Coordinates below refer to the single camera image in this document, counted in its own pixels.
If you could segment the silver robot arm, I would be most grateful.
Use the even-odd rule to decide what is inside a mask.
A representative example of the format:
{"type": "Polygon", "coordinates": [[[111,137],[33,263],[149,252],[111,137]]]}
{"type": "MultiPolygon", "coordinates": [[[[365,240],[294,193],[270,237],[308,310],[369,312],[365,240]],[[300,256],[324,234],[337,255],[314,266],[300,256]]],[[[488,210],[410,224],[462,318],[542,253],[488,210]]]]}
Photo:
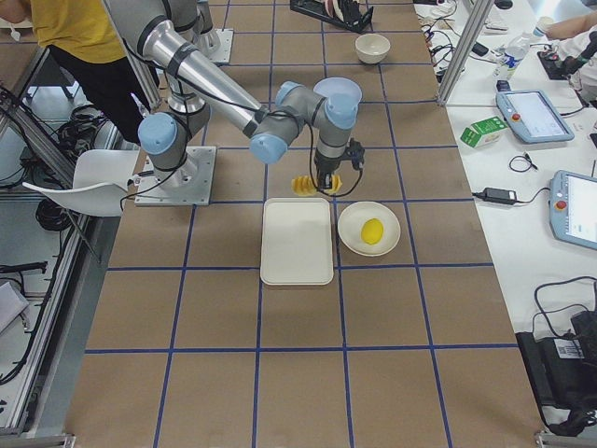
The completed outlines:
{"type": "Polygon", "coordinates": [[[365,150],[352,137],[361,91],[333,80],[332,91],[311,90],[293,81],[282,84],[269,110],[210,59],[217,45],[206,1],[107,1],[108,17],[125,50],[140,62],[164,72],[169,107],[179,116],[200,111],[202,123],[216,111],[250,141],[253,155],[275,163],[308,128],[309,172],[293,180],[302,196],[316,192],[338,196],[337,170],[348,161],[361,173],[365,150]]]}
{"type": "Polygon", "coordinates": [[[195,45],[205,56],[210,56],[220,48],[220,39],[214,28],[209,2],[197,2],[197,19],[186,32],[187,41],[195,45]]]}

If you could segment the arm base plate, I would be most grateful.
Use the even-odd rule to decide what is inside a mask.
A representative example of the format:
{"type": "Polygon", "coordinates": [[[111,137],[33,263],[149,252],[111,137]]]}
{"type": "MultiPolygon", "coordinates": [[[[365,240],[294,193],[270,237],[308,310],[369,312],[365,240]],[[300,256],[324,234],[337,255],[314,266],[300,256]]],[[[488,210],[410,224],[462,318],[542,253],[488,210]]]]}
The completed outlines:
{"type": "Polygon", "coordinates": [[[206,56],[212,63],[229,63],[233,35],[232,29],[212,29],[204,35],[206,56]]]}
{"type": "Polygon", "coordinates": [[[137,206],[208,205],[215,169],[216,147],[187,146],[185,163],[172,173],[155,170],[146,156],[145,171],[151,175],[139,178],[137,206]]]}

